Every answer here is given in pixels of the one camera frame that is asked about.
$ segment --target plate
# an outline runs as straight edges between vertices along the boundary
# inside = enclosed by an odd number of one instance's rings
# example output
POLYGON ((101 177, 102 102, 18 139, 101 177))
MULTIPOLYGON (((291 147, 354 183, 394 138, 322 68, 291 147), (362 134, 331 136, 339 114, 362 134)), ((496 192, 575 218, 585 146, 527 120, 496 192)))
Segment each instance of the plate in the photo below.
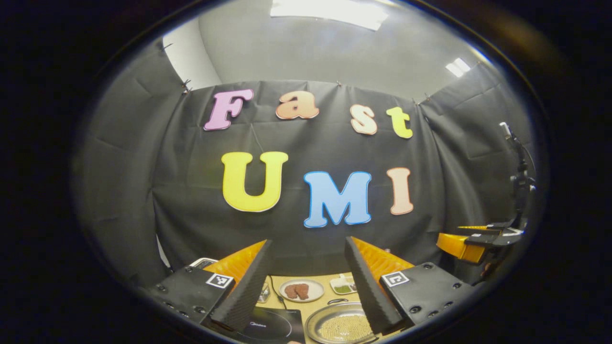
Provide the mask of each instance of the plate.
POLYGON ((290 280, 290 281, 287 281, 281 284, 279 292, 285 299, 289 301, 310 302, 310 301, 317 300, 321 296, 323 296, 323 293, 325 293, 325 289, 323 288, 323 285, 317 281, 307 280, 307 279, 294 279, 294 280, 290 280), (289 296, 287 296, 287 294, 285 293, 285 287, 291 284, 300 284, 300 283, 304 283, 308 285, 308 299, 302 300, 299 297, 296 297, 295 299, 290 299, 289 296))
POLYGON ((319 333, 319 330, 326 321, 343 316, 355 315, 365 317, 364 309, 361 307, 360 302, 347 302, 321 308, 306 320, 306 333, 313 340, 323 344, 355 344, 376 338, 371 330, 369 333, 367 333, 368 331, 364 331, 363 335, 355 338, 345 337, 345 335, 327 338, 319 333))

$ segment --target induction cooktop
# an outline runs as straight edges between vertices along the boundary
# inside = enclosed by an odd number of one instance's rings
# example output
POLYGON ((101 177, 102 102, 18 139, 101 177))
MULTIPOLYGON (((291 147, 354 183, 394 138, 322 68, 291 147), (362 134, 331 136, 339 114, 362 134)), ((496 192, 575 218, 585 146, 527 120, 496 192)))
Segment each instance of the induction cooktop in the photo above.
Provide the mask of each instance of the induction cooktop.
POLYGON ((305 343, 302 314, 296 309, 255 307, 247 327, 229 337, 252 344, 305 343))

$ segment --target black backdrop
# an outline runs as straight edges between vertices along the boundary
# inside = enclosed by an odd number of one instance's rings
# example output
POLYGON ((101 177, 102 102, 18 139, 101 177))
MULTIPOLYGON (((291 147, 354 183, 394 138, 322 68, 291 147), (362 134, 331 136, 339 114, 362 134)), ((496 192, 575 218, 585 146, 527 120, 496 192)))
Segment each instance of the black backdrop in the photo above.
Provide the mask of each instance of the black backdrop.
MULTIPOLYGON (((453 233, 458 225, 506 221, 514 215, 509 176, 517 158, 499 123, 507 122, 535 153, 529 111, 484 64, 421 104, 315 81, 252 81, 183 94, 160 47, 156 42, 146 48, 112 82, 94 107, 75 157, 86 230, 126 279, 151 285, 164 278, 156 234, 174 269, 272 239, 272 274, 319 275, 348 271, 343 258, 348 235, 391 249, 413 264, 440 264, 442 251, 435 246, 440 231, 453 233), (227 129, 204 131, 213 95, 239 89, 253 89, 254 98, 244 102, 227 129), (320 114, 277 118, 278 98, 291 91, 314 94, 320 114), (351 127, 349 108, 357 103, 376 114, 374 135, 351 127), (395 134, 386 114, 397 106, 410 115, 410 139, 395 134), (252 195, 263 191, 259 155, 289 155, 280 201, 272 209, 241 212, 223 199, 221 156, 234 151, 253 156, 245 182, 252 195), (386 171, 395 167, 411 170, 414 210, 409 214, 389 211, 393 191, 386 171), (310 202, 304 174, 311 171, 328 172, 339 190, 352 172, 370 173, 372 220, 304 227, 310 202)), ((479 273, 475 267, 442 263, 469 282, 479 273)))

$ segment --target yellow letter u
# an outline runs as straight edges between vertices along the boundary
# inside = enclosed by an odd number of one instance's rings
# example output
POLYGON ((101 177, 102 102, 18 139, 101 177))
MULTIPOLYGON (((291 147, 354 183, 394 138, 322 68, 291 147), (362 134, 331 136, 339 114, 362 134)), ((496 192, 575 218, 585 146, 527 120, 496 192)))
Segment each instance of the yellow letter u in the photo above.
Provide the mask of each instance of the yellow letter u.
POLYGON ((289 160, 289 156, 283 152, 265 152, 259 159, 266 163, 266 186, 261 195, 251 196, 244 190, 244 180, 247 164, 253 160, 253 156, 245 152, 231 152, 221 157, 225 165, 223 197, 232 208, 262 212, 278 202, 283 163, 289 160))

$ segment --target silver pan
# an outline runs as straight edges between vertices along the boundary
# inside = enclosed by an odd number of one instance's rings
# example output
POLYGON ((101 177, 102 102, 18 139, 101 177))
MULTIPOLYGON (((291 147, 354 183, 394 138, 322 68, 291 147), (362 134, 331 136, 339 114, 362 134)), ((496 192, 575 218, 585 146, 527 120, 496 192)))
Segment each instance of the silver pan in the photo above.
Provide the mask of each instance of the silver pan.
POLYGON ((362 315, 365 316, 364 309, 361 307, 361 302, 345 302, 343 304, 329 305, 334 302, 347 301, 346 299, 331 300, 327 304, 327 307, 321 308, 306 320, 306 333, 310 338, 323 344, 355 344, 355 343, 371 343, 378 338, 374 333, 370 332, 368 335, 352 341, 338 341, 332 338, 324 338, 319 335, 319 329, 323 323, 332 318, 347 316, 347 315, 362 315))

